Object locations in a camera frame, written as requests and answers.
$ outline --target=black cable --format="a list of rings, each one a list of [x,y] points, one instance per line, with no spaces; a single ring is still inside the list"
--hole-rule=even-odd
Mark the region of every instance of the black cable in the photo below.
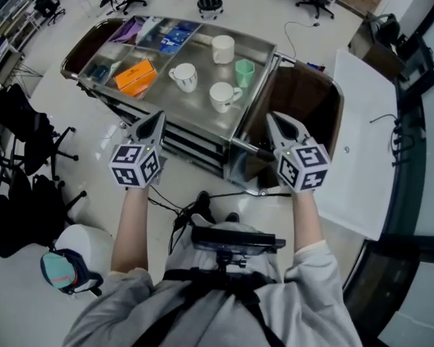
[[[149,201],[152,205],[158,205],[159,207],[162,207],[162,208],[164,208],[164,209],[166,209],[166,210],[169,210],[169,211],[174,212],[176,215],[179,214],[179,211],[175,210],[174,208],[171,208],[171,207],[168,207],[168,206],[166,206],[166,205],[163,205],[162,203],[157,202],[157,201],[155,201],[155,200],[152,199],[152,198],[148,198],[148,201]]]
[[[380,116],[380,117],[378,117],[378,118],[376,118],[376,119],[372,119],[372,120],[370,121],[370,123],[372,124],[373,122],[376,122],[378,119],[383,119],[384,117],[394,117],[394,119],[397,120],[397,117],[396,117],[396,116],[394,116],[394,115],[391,114],[391,113],[388,113],[388,114],[383,114],[382,116]]]
[[[399,134],[398,132],[396,132],[396,130],[399,128],[399,126],[395,126],[393,129],[392,129],[392,132],[391,132],[391,140],[390,140],[390,144],[391,144],[391,150],[392,150],[392,156],[394,157],[394,159],[395,159],[395,163],[398,163],[399,162],[399,159],[397,158],[397,156],[399,155],[399,153],[400,153],[400,149],[394,149],[393,148],[393,142],[392,142],[392,136],[395,134],[397,137],[408,137],[411,141],[412,141],[412,144],[408,147],[408,149],[406,149],[406,150],[410,150],[410,149],[412,149],[415,145],[416,145],[416,142],[415,142],[415,140],[414,140],[414,137],[413,137],[413,135],[408,135],[408,134],[404,134],[403,132],[401,133],[401,134]]]
[[[174,203],[172,203],[170,200],[166,199],[160,192],[158,192],[158,190],[151,185],[151,188],[156,192],[156,194],[161,197],[163,200],[165,200],[166,202],[168,202],[170,205],[173,205],[174,207],[178,208],[179,210],[183,210],[182,207],[179,207],[178,205],[175,205]]]
[[[294,52],[294,55],[293,55],[292,58],[294,59],[294,58],[296,58],[296,55],[297,55],[297,53],[296,53],[296,48],[294,47],[294,44],[292,43],[291,38],[289,37],[288,32],[286,31],[286,26],[287,26],[289,23],[292,23],[293,25],[303,26],[303,27],[306,27],[306,28],[318,27],[318,26],[320,25],[320,23],[316,22],[316,23],[314,23],[314,24],[311,25],[311,26],[307,26],[307,25],[303,25],[302,23],[299,23],[299,22],[290,21],[290,22],[286,22],[286,23],[284,24],[284,34],[287,36],[288,41],[289,41],[289,43],[291,44],[292,50],[293,50],[293,52]]]

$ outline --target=white floor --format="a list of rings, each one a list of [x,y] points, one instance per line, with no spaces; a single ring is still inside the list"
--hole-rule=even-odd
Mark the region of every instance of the white floor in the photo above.
[[[200,20],[196,1],[148,0],[148,7],[133,6],[130,13]],[[296,21],[304,25],[315,22],[311,11],[295,7],[294,3],[298,0],[223,1],[225,12],[213,21],[213,24],[274,42],[280,51],[288,55],[294,53],[284,33],[285,22]],[[57,163],[58,175],[66,182],[68,198],[75,196],[82,189],[88,192],[88,198],[76,207],[74,218],[80,223],[103,228],[115,235],[125,191],[113,182],[108,170],[108,159],[113,146],[122,138],[122,131],[118,128],[119,118],[101,102],[86,96],[76,87],[74,81],[64,79],[59,73],[61,62],[71,48],[90,27],[106,16],[101,14],[100,17],[96,17],[100,10],[93,9],[90,12],[91,17],[88,17],[77,0],[61,0],[61,5],[67,10],[67,14],[58,20],[56,25],[41,30],[25,50],[25,63],[45,73],[40,83],[27,82],[30,91],[35,88],[31,103],[37,111],[46,112],[51,117],[51,123],[59,132],[68,126],[77,129],[75,135],[67,138],[62,149],[71,154],[78,154],[80,160],[74,162],[60,158]],[[109,7],[106,7],[102,13],[108,10]],[[347,10],[338,6],[333,6],[332,10],[336,15],[335,20],[322,14],[318,20],[320,27],[288,26],[290,38],[296,47],[297,59],[324,64],[330,72],[333,70],[336,49],[346,47],[360,24],[360,19]],[[211,194],[238,191],[225,181],[176,158],[169,159],[161,183],[156,188],[179,206],[185,206],[193,201],[197,193],[203,189]],[[150,196],[158,198],[153,191]],[[223,219],[227,213],[235,211],[240,214],[243,222],[286,239],[286,248],[278,253],[278,263],[282,271],[291,264],[293,219],[290,200],[272,197],[228,197],[212,201],[211,207],[217,219]],[[174,219],[175,214],[160,207],[150,205],[148,208],[150,273],[156,282],[163,274]],[[329,246],[338,258],[341,277],[345,280],[362,245],[362,237],[328,222],[323,223],[323,230]],[[24,311],[17,311],[15,318],[21,317],[22,312]],[[76,312],[78,308],[68,311],[67,317],[74,318]],[[5,317],[10,316],[0,312],[0,324],[6,324]],[[35,333],[39,333],[39,327],[35,325],[34,328]],[[31,332],[32,328],[26,332],[29,338],[33,335]],[[6,334],[5,330],[0,333],[0,346],[13,346],[13,339],[10,339],[12,337]],[[32,339],[34,346],[58,345],[54,340],[38,340],[35,336]]]

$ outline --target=stainless steel cart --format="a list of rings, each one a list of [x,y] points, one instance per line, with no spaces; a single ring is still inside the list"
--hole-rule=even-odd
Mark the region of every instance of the stainless steel cart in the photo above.
[[[147,18],[135,17],[141,22]],[[167,54],[160,50],[163,37],[184,21],[165,17],[158,21],[141,37],[136,37],[132,44],[110,40],[124,20],[99,23],[63,61],[61,73],[68,79],[77,80],[89,96],[106,103],[128,124],[151,112],[164,110],[167,116],[165,150],[238,184],[248,192],[260,194],[257,179],[244,179],[245,156],[264,153],[251,144],[248,128],[262,126],[255,122],[257,117],[254,114],[264,112],[260,104],[267,100],[263,100],[261,94],[269,75],[281,65],[294,66],[296,61],[276,52],[276,45],[268,41],[199,23],[195,24],[192,34],[175,54]],[[230,35],[235,40],[235,60],[230,64],[213,63],[211,41],[217,35]],[[114,77],[143,59],[150,60],[158,76],[146,91],[136,97],[121,93]],[[217,113],[210,104],[208,91],[218,81],[237,86],[234,62],[239,59],[248,59],[255,64],[252,83],[227,113]],[[193,93],[183,93],[169,77],[170,69],[185,62],[197,69],[198,86]],[[109,72],[105,77],[95,78],[94,66],[105,66]],[[332,84],[332,91],[336,101],[341,103],[343,97],[337,84]],[[335,117],[340,122],[341,114]],[[337,133],[339,123],[335,125],[334,132]]]

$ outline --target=green cup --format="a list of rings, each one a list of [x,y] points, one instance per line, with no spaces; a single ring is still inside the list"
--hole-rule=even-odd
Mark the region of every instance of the green cup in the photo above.
[[[255,65],[247,59],[237,61],[234,65],[237,73],[237,84],[240,87],[248,87],[255,73]]]

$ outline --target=white coffee cup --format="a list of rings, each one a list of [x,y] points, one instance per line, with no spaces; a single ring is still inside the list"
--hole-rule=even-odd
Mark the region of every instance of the white coffee cup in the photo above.
[[[197,72],[190,63],[182,63],[169,71],[169,76],[186,93],[191,93],[197,85]]]
[[[216,64],[228,64],[233,61],[234,39],[226,35],[213,38],[212,58]]]
[[[219,113],[226,113],[232,103],[243,95],[243,90],[226,82],[217,82],[209,90],[210,103]]]

